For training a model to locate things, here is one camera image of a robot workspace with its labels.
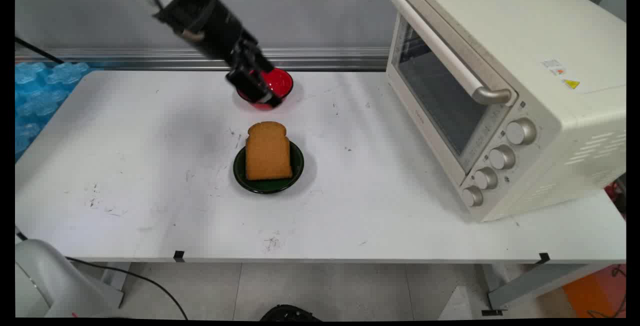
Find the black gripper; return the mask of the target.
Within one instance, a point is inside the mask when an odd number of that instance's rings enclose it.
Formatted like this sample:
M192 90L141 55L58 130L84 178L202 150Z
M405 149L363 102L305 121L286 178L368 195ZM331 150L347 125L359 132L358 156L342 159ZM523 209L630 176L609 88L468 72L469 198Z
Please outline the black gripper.
M282 99L265 81L274 66L263 55L256 38L221 0L161 2L154 18L210 59L230 66L225 78L250 103L279 107Z

